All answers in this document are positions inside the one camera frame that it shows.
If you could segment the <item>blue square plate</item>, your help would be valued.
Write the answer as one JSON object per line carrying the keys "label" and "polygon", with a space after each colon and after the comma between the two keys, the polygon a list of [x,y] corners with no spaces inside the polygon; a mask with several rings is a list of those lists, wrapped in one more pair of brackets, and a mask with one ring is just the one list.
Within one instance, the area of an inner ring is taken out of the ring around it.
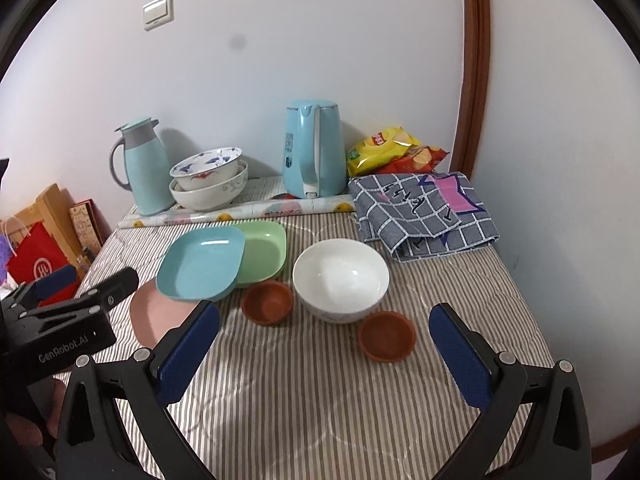
{"label": "blue square plate", "polygon": [[245,235],[235,226],[187,232],[166,252],[156,288],[175,300],[221,300],[235,289],[244,249]]}

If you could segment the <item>brown small dish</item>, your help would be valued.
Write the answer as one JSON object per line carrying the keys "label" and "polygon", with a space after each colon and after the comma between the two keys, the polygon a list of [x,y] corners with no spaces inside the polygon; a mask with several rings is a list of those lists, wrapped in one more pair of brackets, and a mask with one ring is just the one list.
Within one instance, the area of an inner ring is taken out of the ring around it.
{"label": "brown small dish", "polygon": [[357,333],[359,349],[372,361],[395,363],[410,356],[418,334],[413,322],[394,311],[368,315]]}
{"label": "brown small dish", "polygon": [[292,290],[279,281],[270,280],[250,286],[242,297],[241,310],[252,322],[271,326],[284,321],[292,312]]}

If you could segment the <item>large white bowl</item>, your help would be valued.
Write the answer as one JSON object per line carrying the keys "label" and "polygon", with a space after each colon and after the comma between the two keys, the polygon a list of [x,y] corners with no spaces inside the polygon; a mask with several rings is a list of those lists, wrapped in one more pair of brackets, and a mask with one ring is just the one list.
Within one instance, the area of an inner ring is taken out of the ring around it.
{"label": "large white bowl", "polygon": [[306,309],[322,322],[350,324],[372,313],[390,286],[384,258],[367,244],[332,238],[306,248],[292,280]]}

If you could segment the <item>patterned brown gift box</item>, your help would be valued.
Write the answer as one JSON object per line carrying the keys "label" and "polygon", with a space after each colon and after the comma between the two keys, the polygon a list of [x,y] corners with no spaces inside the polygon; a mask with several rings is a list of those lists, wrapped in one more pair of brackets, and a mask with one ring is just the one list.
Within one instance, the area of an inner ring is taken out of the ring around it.
{"label": "patterned brown gift box", "polygon": [[82,200],[68,208],[68,215],[82,251],[94,260],[103,248],[107,234],[93,200]]}

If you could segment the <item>light blue thermos jug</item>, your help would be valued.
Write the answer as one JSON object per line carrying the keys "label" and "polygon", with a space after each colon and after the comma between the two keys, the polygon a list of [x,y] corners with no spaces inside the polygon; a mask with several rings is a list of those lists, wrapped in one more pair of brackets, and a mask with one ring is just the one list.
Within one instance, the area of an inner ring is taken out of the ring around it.
{"label": "light blue thermos jug", "polygon": [[[169,191],[171,162],[155,127],[160,122],[145,117],[116,129],[120,138],[108,156],[108,168],[115,183],[134,196],[138,214],[152,216],[169,209],[175,200]],[[127,181],[120,180],[114,166],[114,156],[122,148]]]}

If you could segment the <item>white bowl grey swirl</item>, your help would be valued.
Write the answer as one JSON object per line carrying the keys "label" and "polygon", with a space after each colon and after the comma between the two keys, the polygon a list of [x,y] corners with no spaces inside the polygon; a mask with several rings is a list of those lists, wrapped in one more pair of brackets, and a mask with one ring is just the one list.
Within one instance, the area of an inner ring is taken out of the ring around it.
{"label": "white bowl grey swirl", "polygon": [[248,182],[248,165],[245,160],[239,161],[238,173],[224,182],[199,188],[198,190],[185,191],[180,188],[176,179],[172,179],[169,191],[176,203],[184,208],[194,211],[212,211],[235,200],[244,190]]}

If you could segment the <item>blue patterned white bowl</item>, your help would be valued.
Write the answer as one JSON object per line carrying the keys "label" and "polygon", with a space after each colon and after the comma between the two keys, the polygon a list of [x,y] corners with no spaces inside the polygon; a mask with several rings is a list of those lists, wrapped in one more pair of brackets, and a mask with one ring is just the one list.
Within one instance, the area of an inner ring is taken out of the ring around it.
{"label": "blue patterned white bowl", "polygon": [[175,164],[169,171],[180,188],[199,190],[227,181],[238,173],[242,150],[235,146],[199,152]]}

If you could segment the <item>fruit print table mat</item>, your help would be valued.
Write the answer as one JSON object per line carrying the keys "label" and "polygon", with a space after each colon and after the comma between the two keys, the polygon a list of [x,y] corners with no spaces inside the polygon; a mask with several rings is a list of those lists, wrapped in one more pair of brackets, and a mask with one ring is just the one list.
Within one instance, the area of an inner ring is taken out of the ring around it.
{"label": "fruit print table mat", "polygon": [[281,177],[265,177],[248,180],[246,187],[235,200],[213,211],[192,211],[176,205],[155,216],[140,216],[137,208],[132,207],[117,226],[119,229],[154,228],[354,211],[354,201],[349,194],[297,198],[284,192]]}

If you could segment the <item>striped quilted table cover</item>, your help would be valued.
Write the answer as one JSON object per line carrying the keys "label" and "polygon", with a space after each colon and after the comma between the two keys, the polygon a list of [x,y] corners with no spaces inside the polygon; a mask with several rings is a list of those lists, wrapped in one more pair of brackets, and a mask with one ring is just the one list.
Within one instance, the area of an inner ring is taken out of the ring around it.
{"label": "striped quilted table cover", "polygon": [[492,247],[391,262],[382,308],[416,326],[400,362],[368,359],[354,324],[326,324],[296,304],[260,326],[242,295],[218,304],[221,329],[169,414],[219,479],[428,479],[473,425],[428,333],[446,302],[495,350],[549,366],[544,336]]}

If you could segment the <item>light blue electric kettle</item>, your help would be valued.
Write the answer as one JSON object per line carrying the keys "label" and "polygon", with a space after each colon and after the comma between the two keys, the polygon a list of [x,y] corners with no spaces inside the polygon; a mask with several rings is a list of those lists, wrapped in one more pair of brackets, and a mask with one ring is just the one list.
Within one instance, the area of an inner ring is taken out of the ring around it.
{"label": "light blue electric kettle", "polygon": [[346,151],[338,105],[298,100],[286,108],[282,178],[297,198],[330,197],[346,188]]}

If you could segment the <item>grey checked folded cloth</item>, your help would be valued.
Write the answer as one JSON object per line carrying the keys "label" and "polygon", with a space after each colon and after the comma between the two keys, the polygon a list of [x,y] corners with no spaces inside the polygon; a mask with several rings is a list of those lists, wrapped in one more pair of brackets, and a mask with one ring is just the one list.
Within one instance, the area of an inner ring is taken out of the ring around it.
{"label": "grey checked folded cloth", "polygon": [[448,174],[369,174],[348,182],[361,240],[399,262],[445,257],[495,243],[499,232],[470,180]]}

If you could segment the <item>yellow chips bag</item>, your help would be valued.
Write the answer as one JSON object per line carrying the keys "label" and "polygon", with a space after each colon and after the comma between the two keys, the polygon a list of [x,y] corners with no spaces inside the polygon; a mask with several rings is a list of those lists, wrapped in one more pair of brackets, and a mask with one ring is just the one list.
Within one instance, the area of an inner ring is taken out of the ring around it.
{"label": "yellow chips bag", "polygon": [[404,128],[386,128],[374,136],[358,142],[346,153],[346,167],[349,177],[359,177],[380,169],[393,160],[405,156],[421,141]]}

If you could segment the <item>red snack bag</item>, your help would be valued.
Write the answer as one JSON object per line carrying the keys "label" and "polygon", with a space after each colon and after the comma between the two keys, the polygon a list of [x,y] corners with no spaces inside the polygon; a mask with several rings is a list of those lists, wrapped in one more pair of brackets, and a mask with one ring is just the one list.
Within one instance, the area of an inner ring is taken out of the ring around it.
{"label": "red snack bag", "polygon": [[381,174],[428,174],[432,172],[448,155],[448,152],[433,145],[421,145],[410,148],[404,157],[393,160],[384,166]]}

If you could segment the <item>white wall switch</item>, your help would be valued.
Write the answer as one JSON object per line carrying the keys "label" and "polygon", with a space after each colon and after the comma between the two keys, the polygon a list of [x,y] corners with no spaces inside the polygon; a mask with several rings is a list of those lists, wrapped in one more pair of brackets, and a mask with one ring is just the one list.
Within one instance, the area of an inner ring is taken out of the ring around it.
{"label": "white wall switch", "polygon": [[153,0],[142,6],[143,29],[146,32],[170,23],[174,17],[174,0]]}

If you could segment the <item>brown wooden door frame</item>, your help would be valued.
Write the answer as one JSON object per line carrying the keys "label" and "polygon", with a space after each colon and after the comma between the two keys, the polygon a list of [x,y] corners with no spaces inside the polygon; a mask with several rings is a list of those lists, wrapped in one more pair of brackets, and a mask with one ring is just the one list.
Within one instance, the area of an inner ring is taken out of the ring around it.
{"label": "brown wooden door frame", "polygon": [[463,0],[460,104],[450,169],[472,177],[486,110],[491,55],[490,0]]}

